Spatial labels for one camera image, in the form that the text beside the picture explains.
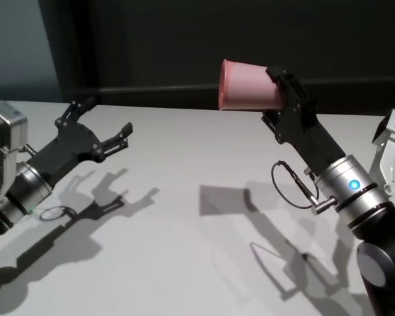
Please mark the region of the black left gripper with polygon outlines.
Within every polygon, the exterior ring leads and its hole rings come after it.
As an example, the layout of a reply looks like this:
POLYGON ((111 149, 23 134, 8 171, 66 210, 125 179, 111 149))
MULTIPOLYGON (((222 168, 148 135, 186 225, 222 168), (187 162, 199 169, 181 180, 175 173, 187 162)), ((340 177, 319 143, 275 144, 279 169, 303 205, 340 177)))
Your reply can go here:
POLYGON ((36 155, 28 160, 49 184, 56 184, 83 161, 101 163, 105 155, 113 155, 128 148, 128 137, 133 126, 128 122, 117 135, 100 142, 96 135, 78 119, 96 106, 96 97, 72 101, 62 116, 55 120, 58 134, 36 155))

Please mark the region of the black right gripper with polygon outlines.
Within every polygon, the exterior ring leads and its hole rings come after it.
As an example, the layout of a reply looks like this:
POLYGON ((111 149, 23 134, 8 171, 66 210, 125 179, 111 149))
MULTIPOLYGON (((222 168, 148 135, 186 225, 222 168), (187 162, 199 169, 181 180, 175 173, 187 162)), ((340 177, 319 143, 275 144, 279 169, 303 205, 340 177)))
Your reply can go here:
POLYGON ((283 110, 263 111, 262 121, 279 144, 290 144, 315 174, 322 174, 346 156, 343 149, 319 122, 316 99, 298 78, 280 66, 266 69, 284 101, 283 110))

